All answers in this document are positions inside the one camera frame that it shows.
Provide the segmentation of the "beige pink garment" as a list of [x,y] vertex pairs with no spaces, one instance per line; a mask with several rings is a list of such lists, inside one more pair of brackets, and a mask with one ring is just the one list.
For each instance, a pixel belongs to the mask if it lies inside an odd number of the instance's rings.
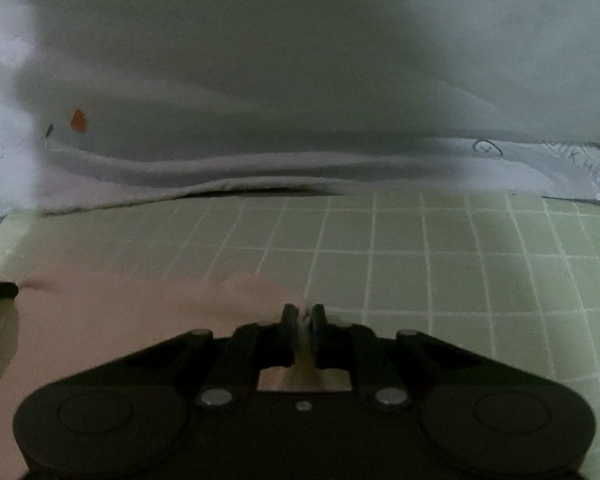
[[259,274],[225,278],[138,278],[130,274],[42,264],[0,300],[0,479],[26,469],[12,437],[12,414],[39,386],[178,336],[208,328],[220,337],[237,327],[275,323],[283,307],[300,311],[301,292]]

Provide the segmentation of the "light blue printed fabric bag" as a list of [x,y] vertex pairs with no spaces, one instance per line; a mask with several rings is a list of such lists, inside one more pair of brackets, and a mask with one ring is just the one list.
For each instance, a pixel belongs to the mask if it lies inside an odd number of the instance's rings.
[[600,0],[0,0],[0,216],[401,185],[600,203]]

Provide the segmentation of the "green grid cutting mat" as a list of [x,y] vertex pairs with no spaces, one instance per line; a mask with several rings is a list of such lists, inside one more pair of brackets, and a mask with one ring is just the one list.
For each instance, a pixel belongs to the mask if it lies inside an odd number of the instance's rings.
[[584,396],[600,479],[600,205],[531,195],[186,198],[10,214],[0,281],[42,264],[138,278],[259,274],[381,337],[414,328]]

